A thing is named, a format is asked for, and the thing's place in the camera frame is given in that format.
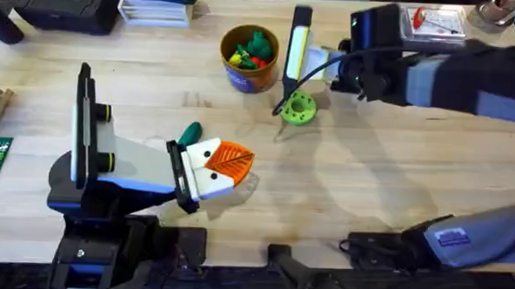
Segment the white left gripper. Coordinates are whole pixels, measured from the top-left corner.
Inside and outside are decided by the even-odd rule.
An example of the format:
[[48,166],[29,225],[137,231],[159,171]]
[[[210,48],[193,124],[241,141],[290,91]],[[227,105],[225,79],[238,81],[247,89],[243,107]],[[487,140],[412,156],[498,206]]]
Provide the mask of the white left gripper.
[[50,209],[115,216],[175,200],[190,214],[198,201],[233,192],[252,167],[254,153],[240,144],[220,138],[198,142],[199,122],[159,150],[117,136],[111,112],[108,104],[73,107],[71,149],[49,173]]

